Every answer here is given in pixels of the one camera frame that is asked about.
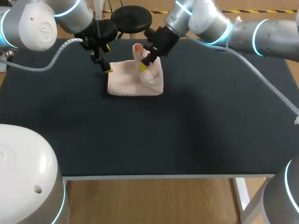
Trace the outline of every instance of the stool seat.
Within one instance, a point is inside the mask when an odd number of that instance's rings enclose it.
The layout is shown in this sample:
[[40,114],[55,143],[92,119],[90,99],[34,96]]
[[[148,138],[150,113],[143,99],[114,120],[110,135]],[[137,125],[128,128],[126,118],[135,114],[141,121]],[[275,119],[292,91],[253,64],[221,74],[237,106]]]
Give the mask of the stool seat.
[[123,6],[116,9],[110,18],[121,33],[136,34],[148,29],[152,24],[149,10],[141,6]]

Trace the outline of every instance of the wooden floor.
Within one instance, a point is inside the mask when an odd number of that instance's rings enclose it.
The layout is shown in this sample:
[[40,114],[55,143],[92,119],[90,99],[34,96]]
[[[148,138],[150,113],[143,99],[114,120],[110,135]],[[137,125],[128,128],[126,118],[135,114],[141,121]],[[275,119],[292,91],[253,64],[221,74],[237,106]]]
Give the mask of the wooden floor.
[[[113,8],[120,6],[111,0]],[[149,10],[171,10],[174,0],[124,0]],[[298,9],[297,0],[216,0],[220,9]],[[234,19],[291,19],[295,14],[227,14]],[[154,14],[152,28],[163,26],[165,15]],[[72,38],[59,28],[58,37]],[[288,62],[299,84],[299,64]],[[4,74],[0,74],[0,84]],[[250,197],[263,178],[247,179]],[[68,182],[70,224],[238,224],[239,212],[230,179],[122,180]],[[262,224],[259,218],[255,224]]]

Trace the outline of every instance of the folded cloth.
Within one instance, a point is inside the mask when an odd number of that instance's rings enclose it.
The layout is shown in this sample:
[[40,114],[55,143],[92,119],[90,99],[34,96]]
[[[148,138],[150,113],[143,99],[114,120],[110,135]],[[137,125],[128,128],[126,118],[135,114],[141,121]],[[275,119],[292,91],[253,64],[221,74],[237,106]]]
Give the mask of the folded cloth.
[[133,45],[134,60],[110,63],[107,91],[116,96],[157,96],[163,93],[164,80],[160,58],[140,71],[141,60],[149,51],[139,43]]

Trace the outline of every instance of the cable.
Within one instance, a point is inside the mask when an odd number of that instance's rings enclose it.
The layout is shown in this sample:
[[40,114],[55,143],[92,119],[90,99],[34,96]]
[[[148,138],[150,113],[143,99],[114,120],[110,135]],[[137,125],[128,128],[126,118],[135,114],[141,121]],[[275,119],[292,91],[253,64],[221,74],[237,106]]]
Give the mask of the cable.
[[196,38],[193,38],[190,36],[186,36],[186,37],[188,37],[189,39],[191,39],[191,40],[195,41],[196,43],[199,43],[200,45],[203,45],[205,47],[210,47],[210,48],[218,49],[218,50],[225,50],[227,52],[230,52],[230,53],[236,55],[238,58],[240,58],[297,115],[297,118],[294,121],[294,123],[299,125],[299,109],[284,94],[282,94],[271,82],[269,82],[269,80],[266,79],[265,76],[263,76],[260,73],[260,71],[257,70],[256,67],[254,67],[245,57],[243,57],[238,52],[236,52],[235,50],[228,47],[228,42],[229,42],[230,36],[231,36],[231,33],[228,36],[228,39],[226,41],[226,47],[209,45],[209,44],[206,44]]
[[15,68],[18,68],[18,69],[22,69],[22,70],[27,70],[27,71],[36,71],[36,72],[42,72],[42,71],[47,71],[49,70],[50,68],[53,67],[53,65],[55,64],[56,60],[58,59],[59,55],[61,54],[61,52],[68,46],[70,45],[71,43],[75,43],[75,42],[82,42],[83,40],[82,39],[79,39],[79,38],[74,38],[74,39],[70,39],[68,41],[66,41],[59,49],[58,51],[56,52],[56,54],[54,55],[52,61],[50,62],[50,64],[45,67],[45,68],[40,68],[40,69],[35,69],[35,68],[29,68],[29,67],[25,67],[25,66],[22,66],[22,65],[18,65],[18,64],[15,64],[15,63],[11,63],[11,62],[8,62],[8,61],[5,61],[3,59],[0,59],[0,63],[4,63],[4,64],[7,64],[9,66],[12,66],[12,67],[15,67]]

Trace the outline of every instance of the black mount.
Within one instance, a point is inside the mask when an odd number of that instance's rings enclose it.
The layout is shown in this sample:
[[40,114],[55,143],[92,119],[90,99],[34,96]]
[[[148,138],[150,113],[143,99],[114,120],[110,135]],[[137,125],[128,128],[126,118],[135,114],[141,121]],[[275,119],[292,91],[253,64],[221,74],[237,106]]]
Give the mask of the black mount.
[[142,63],[146,66],[153,63],[157,57],[167,56],[179,40],[179,36],[173,33],[167,26],[159,27],[156,31],[149,28],[145,30],[144,35],[150,42],[150,44],[144,46],[150,52],[142,60]]
[[80,44],[85,50],[91,51],[91,60],[95,64],[99,64],[105,72],[111,70],[110,63],[101,54],[101,50],[104,53],[110,52],[107,44],[117,36],[116,26],[111,20],[97,21],[93,18],[93,21],[85,30],[74,36],[83,39]]

